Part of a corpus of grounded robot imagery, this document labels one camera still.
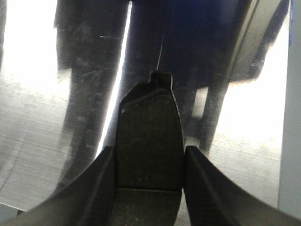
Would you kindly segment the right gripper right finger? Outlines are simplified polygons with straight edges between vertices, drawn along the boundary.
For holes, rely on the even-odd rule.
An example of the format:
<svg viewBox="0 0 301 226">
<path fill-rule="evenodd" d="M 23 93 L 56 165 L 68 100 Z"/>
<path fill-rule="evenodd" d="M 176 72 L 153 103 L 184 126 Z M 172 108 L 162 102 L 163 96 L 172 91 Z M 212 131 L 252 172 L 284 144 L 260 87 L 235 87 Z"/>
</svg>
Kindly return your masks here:
<svg viewBox="0 0 301 226">
<path fill-rule="evenodd" d="M 185 150 L 184 193 L 193 226 L 299 226 L 219 171 L 195 146 Z"/>
</svg>

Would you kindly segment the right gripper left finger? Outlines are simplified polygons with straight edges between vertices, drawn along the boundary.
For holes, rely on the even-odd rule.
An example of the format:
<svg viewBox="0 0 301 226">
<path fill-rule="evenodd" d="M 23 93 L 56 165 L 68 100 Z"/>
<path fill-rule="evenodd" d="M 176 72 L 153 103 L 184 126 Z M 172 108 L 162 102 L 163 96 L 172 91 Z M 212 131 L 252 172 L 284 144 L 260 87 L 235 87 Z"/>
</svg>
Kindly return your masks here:
<svg viewBox="0 0 301 226">
<path fill-rule="evenodd" d="M 3 226 L 108 226 L 115 197 L 115 158 L 106 147 L 60 192 Z"/>
</svg>

